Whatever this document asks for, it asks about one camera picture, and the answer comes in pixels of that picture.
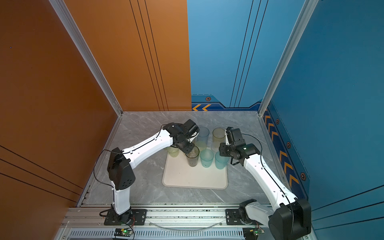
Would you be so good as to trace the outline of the short pale green glass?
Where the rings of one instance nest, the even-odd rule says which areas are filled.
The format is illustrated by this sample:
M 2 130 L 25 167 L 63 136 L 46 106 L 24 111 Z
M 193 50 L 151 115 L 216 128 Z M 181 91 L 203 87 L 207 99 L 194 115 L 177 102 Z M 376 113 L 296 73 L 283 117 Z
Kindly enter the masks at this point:
M 168 147 L 167 152 L 172 158 L 176 158 L 179 155 L 179 149 L 175 147 Z

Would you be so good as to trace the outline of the teal glass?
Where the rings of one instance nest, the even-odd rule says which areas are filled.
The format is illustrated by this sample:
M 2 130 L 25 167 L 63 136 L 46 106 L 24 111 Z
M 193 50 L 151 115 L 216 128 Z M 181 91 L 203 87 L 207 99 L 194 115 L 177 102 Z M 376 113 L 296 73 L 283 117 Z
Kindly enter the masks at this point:
M 214 152 L 210 149 L 205 149 L 200 152 L 200 159 L 204 168 L 209 168 L 214 159 Z
M 226 167 L 229 161 L 229 157 L 221 156 L 220 152 L 215 154 L 215 166 L 217 169 L 222 170 Z

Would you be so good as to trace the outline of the tall amber glass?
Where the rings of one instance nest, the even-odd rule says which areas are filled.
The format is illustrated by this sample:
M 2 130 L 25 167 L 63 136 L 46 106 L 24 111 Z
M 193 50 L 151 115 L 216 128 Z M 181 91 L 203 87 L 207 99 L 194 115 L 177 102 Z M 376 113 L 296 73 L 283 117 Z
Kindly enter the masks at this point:
M 225 143 L 226 131 L 222 128 L 216 128 L 213 130 L 213 142 Z

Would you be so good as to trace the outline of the tall blue glass back row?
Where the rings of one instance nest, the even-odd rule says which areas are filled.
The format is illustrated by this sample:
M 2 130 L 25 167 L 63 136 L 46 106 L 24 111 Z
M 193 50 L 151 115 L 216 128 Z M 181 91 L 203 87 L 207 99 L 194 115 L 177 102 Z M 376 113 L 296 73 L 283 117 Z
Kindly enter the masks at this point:
M 200 131 L 199 131 L 199 134 L 197 136 L 197 142 L 203 142 L 207 145 L 209 135 L 210 135 L 210 130 L 208 128 L 200 127 Z

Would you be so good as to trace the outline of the dark smoky grey glass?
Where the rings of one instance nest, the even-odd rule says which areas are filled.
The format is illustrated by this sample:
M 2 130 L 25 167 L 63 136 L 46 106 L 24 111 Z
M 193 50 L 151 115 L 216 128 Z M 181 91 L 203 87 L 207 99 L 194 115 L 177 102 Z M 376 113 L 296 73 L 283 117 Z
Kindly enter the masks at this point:
M 185 154 L 190 167 L 195 167 L 198 164 L 200 150 L 198 147 L 194 147 L 190 153 Z

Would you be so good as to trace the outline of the clear short glass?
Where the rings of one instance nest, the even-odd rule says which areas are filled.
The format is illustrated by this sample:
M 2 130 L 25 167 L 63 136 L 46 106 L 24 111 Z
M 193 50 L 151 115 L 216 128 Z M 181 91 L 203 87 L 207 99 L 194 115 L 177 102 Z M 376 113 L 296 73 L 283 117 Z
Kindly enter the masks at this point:
M 219 151 L 219 148 L 220 148 L 220 142 L 213 142 L 211 144 L 211 150 L 214 152 L 214 153 L 217 153 Z

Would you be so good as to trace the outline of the short light green glass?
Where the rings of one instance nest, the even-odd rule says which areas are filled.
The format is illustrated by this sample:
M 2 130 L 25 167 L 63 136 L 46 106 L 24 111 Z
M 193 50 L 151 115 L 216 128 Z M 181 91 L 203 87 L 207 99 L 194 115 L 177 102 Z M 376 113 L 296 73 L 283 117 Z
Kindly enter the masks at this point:
M 195 145 L 200 152 L 204 151 L 207 148 L 207 144 L 204 141 L 197 141 L 195 142 Z

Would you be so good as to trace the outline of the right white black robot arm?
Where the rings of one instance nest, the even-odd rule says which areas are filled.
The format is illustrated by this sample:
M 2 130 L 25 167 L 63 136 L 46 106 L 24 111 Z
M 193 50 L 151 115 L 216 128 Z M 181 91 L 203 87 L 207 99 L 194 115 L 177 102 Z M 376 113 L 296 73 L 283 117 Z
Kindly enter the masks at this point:
M 254 177 L 271 204 L 267 207 L 253 199 L 242 202 L 239 214 L 244 224 L 265 225 L 276 240 L 297 240 L 311 233 L 309 202 L 299 199 L 285 187 L 264 160 L 262 149 L 247 144 L 240 129 L 226 129 L 226 141 L 220 145 L 219 154 L 241 164 Z

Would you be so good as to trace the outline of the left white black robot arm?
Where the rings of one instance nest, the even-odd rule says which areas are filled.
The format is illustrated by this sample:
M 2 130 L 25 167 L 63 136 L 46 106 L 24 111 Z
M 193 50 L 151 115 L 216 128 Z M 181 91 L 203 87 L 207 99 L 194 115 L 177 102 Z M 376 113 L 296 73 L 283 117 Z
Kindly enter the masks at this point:
M 187 120 L 185 123 L 162 125 L 153 136 L 126 149 L 115 148 L 110 151 L 107 172 L 113 190 L 113 209 L 119 216 L 131 210 L 130 188 L 136 180 L 134 169 L 155 153 L 174 147 L 189 154 L 195 144 L 193 140 L 199 135 L 198 125 Z

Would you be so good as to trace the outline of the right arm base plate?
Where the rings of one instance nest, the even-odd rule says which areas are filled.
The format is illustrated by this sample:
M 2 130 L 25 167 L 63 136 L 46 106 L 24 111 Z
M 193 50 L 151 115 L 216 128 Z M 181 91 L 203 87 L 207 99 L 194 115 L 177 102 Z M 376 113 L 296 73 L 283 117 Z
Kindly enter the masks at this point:
M 245 216 L 242 217 L 239 209 L 226 209 L 226 223 L 229 226 L 243 225 L 243 226 L 256 226 L 257 222 L 254 220 L 246 220 Z

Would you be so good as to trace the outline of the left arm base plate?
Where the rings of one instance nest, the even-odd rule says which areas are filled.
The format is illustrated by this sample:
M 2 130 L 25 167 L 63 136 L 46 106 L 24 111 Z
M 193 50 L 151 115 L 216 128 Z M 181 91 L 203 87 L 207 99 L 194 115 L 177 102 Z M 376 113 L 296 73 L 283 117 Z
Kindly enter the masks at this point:
M 146 209 L 130 209 L 118 215 L 113 208 L 108 209 L 105 216 L 105 226 L 130 225 L 143 226 L 147 217 Z

